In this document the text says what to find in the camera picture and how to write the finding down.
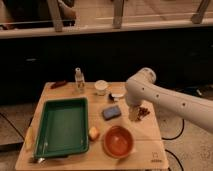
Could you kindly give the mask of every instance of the black cable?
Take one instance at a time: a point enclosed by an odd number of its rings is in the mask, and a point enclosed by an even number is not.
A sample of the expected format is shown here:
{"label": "black cable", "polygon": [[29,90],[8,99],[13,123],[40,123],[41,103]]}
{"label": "black cable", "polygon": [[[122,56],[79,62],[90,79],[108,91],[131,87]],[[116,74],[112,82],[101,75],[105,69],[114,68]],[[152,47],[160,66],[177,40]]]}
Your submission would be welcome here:
{"label": "black cable", "polygon": [[171,151],[169,151],[169,150],[167,150],[167,149],[165,149],[165,151],[166,151],[167,153],[171,154],[171,155],[177,160],[177,162],[178,162],[178,164],[179,164],[179,166],[180,166],[180,168],[181,168],[181,171],[184,171],[183,166],[182,166],[180,160],[178,159],[178,157],[177,157],[174,153],[172,153]]}
{"label": "black cable", "polygon": [[4,116],[2,113],[0,113],[0,115],[10,124],[10,126],[13,127],[13,129],[19,134],[19,136],[24,140],[23,135],[19,132],[19,130],[12,124],[12,122],[9,121],[9,119],[7,119],[6,116]]}
{"label": "black cable", "polygon": [[185,128],[185,121],[184,121],[184,119],[182,119],[182,128],[181,128],[180,133],[178,135],[176,135],[175,137],[172,137],[172,138],[162,137],[162,140],[175,140],[175,139],[179,138],[182,135],[184,128]]}

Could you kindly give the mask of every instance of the glass bottle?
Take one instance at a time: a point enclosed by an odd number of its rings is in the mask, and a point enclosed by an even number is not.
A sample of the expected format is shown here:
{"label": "glass bottle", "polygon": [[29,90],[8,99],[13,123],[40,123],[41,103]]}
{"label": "glass bottle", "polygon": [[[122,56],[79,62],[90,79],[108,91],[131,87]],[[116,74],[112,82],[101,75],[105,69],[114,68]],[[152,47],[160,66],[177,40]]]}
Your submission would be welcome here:
{"label": "glass bottle", "polygon": [[75,68],[75,82],[77,90],[80,93],[84,92],[85,87],[85,80],[84,80],[84,74],[81,72],[80,68]]}

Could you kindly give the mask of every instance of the wooden table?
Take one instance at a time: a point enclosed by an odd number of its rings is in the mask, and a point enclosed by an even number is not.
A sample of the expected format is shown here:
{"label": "wooden table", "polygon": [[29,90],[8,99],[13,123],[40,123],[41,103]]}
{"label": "wooden table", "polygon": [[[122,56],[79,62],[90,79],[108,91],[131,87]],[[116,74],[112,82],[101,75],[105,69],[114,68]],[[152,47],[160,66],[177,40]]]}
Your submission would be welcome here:
{"label": "wooden table", "polygon": [[[70,155],[68,158],[48,159],[40,164],[28,162],[29,158],[33,156],[33,150],[26,151],[23,146],[16,163],[16,170],[132,170],[168,168],[168,160],[151,103],[147,101],[142,103],[143,107],[149,109],[149,115],[140,122],[131,122],[128,119],[128,106],[125,103],[125,99],[120,99],[118,102],[110,102],[107,95],[97,96],[94,83],[86,83],[84,94],[78,94],[74,83],[68,83],[56,89],[50,89],[51,85],[52,83],[46,83],[35,110],[31,123],[34,136],[36,137],[37,135],[43,104],[46,100],[74,97],[87,97],[89,127],[96,126],[100,130],[101,136],[97,141],[90,142],[89,150],[86,153]],[[124,93],[124,83],[109,83],[108,92]],[[112,105],[120,107],[122,116],[105,121],[101,116],[101,112],[104,108]],[[113,125],[121,125],[127,128],[134,138],[134,149],[131,155],[122,160],[109,157],[102,149],[103,135]]]}

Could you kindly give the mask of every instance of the wall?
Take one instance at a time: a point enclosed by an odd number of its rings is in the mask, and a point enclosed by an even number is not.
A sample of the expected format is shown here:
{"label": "wall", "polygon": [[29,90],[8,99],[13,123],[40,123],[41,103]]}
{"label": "wall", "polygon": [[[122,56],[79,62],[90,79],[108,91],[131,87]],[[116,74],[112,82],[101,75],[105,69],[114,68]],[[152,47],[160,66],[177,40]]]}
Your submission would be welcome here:
{"label": "wall", "polygon": [[213,82],[213,27],[1,39],[0,103],[35,101],[46,81],[125,81],[142,67],[174,88]]}

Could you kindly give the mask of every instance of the blue sponge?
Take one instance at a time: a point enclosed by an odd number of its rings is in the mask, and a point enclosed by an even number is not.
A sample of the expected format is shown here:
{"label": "blue sponge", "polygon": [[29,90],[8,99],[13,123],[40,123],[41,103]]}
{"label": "blue sponge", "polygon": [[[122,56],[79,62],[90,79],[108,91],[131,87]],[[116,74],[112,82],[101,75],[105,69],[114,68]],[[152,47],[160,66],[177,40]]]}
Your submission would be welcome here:
{"label": "blue sponge", "polygon": [[109,107],[107,109],[104,109],[103,112],[103,117],[105,120],[110,120],[112,118],[118,117],[121,115],[121,110],[120,108],[116,106]]}

